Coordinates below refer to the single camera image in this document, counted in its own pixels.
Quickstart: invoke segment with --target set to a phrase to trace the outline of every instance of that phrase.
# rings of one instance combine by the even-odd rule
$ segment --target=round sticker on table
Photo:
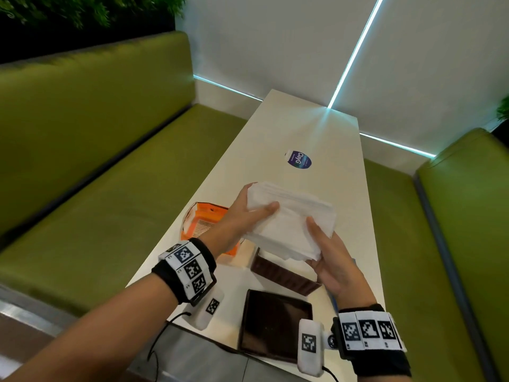
[[[298,167],[299,169],[307,169],[311,166],[311,158],[301,151],[288,150],[284,155],[284,158],[290,165]]]

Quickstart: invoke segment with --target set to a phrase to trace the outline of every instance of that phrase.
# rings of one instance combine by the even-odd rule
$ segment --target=white napkin
[[[310,194],[289,192],[270,182],[258,182],[247,191],[247,208],[278,201],[279,210],[258,223],[244,237],[283,259],[319,260],[320,248],[309,235],[306,217],[312,216],[324,233],[332,237],[336,212],[331,204]]]

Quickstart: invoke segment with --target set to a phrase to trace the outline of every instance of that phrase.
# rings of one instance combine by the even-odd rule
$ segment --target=green seat cushion
[[[194,106],[4,250],[0,283],[75,315],[121,291],[245,122]]]
[[[0,69],[0,236],[194,99],[187,35]]]
[[[475,317],[501,374],[509,331],[509,152],[475,129],[418,170]]]
[[[412,178],[365,166],[385,304],[413,380],[484,381]]]

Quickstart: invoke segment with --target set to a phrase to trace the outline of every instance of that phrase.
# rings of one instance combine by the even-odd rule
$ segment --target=person
[[[217,258],[233,248],[260,221],[274,214],[278,203],[247,209],[247,190],[222,220],[200,236]],[[312,218],[309,233],[322,250],[320,261],[308,261],[320,281],[334,295],[340,309],[367,307],[377,301],[362,272],[353,263],[340,237],[328,238]],[[91,310],[59,335],[6,381],[88,382],[116,380],[136,354],[160,329],[177,307],[169,286],[151,273]],[[407,382],[407,376],[359,378],[362,382]]]

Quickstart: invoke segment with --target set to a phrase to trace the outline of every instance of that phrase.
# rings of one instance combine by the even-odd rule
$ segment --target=qr code
[[[308,353],[317,352],[317,338],[315,335],[302,334],[302,350]]]
[[[342,323],[345,340],[360,340],[359,327],[357,323]]]
[[[218,302],[216,299],[212,299],[205,311],[207,311],[209,314],[213,315],[214,312],[216,312],[217,307],[220,305],[220,302]]]
[[[379,320],[378,326],[380,326],[380,333],[383,339],[396,339],[396,334],[394,333],[394,328],[392,328],[390,321]]]
[[[192,288],[194,289],[194,293],[200,292],[202,289],[205,288],[205,285],[207,284],[205,282],[205,276],[203,276],[203,274],[195,278],[191,283]]]
[[[172,250],[174,250],[175,248],[178,248],[179,246],[180,246],[180,244],[175,244],[174,246],[172,246],[170,249],[167,249],[166,251],[171,252]]]
[[[184,265],[184,270],[186,271],[190,279],[201,274],[200,264],[198,264],[196,259]]]
[[[364,338],[380,338],[378,334],[377,323],[374,320],[360,320],[360,329]]]
[[[192,257],[192,252],[186,247],[182,247],[181,249],[177,250],[173,253],[173,255],[179,259],[179,261],[184,264],[189,258]]]

